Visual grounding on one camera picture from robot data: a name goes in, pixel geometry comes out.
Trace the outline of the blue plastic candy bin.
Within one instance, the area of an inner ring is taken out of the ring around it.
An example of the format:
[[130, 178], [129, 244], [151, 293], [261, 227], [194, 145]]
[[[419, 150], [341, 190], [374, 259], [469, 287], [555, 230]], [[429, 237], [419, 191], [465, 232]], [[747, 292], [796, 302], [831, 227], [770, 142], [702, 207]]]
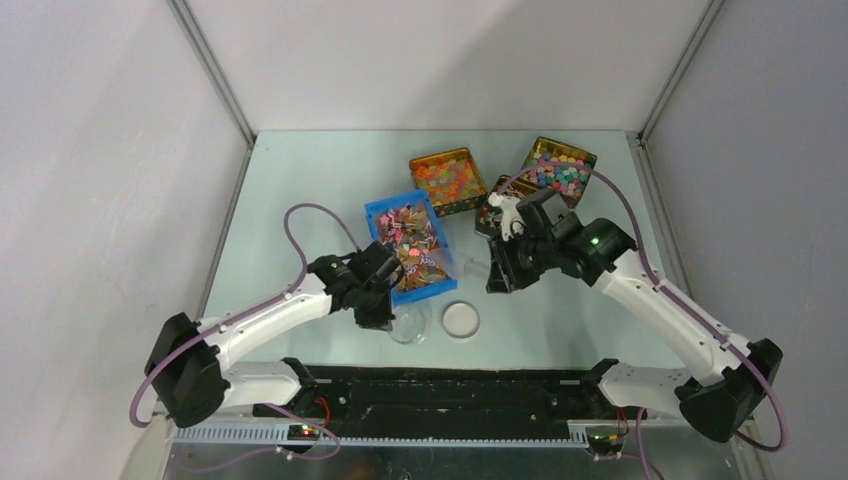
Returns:
[[439, 218], [423, 189], [364, 205], [373, 240], [400, 261], [402, 272], [390, 277], [395, 307], [427, 300], [458, 288], [458, 281], [440, 266], [434, 253], [450, 254]]

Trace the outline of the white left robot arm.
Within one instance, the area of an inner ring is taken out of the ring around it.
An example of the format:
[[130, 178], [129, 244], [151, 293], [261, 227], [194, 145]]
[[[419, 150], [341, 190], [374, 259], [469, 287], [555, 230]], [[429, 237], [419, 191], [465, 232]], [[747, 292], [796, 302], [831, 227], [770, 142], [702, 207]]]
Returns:
[[164, 322], [144, 367], [145, 385], [179, 428], [219, 410], [254, 404], [304, 416], [316, 403], [314, 379], [297, 359], [247, 362], [245, 356], [307, 322], [350, 310], [363, 329], [388, 331], [394, 278], [403, 271], [386, 246], [373, 242], [344, 256], [308, 263], [282, 294], [227, 318], [193, 321], [179, 313]]

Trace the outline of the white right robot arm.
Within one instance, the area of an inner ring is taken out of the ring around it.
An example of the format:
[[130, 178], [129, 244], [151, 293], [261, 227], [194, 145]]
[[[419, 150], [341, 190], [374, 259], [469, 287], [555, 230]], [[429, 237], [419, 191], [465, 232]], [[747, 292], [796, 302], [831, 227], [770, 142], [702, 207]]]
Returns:
[[781, 348], [717, 321], [664, 277], [616, 223], [597, 218], [583, 224], [551, 189], [523, 199], [491, 193], [487, 203], [500, 213], [499, 231], [489, 240], [488, 292], [524, 290], [557, 270], [625, 307], [683, 364], [669, 369], [600, 361], [581, 392], [588, 414], [606, 418], [619, 407], [645, 407], [725, 443], [773, 395]]

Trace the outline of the clear plastic jar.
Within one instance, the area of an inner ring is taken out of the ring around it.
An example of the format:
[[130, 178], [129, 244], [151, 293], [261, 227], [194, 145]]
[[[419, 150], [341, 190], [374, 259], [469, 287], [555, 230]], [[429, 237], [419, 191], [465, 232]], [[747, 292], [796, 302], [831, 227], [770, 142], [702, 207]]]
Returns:
[[391, 321], [389, 336], [401, 345], [422, 343], [431, 324], [430, 302], [422, 300], [393, 308], [395, 319]]

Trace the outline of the clear plastic scoop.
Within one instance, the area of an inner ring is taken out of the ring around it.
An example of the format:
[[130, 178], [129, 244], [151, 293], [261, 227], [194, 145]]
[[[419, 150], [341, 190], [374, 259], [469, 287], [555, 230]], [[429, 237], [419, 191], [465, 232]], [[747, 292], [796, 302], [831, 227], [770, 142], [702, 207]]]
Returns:
[[451, 272], [457, 279], [475, 277], [486, 280], [490, 273], [490, 265], [473, 256], [454, 254], [451, 259]]

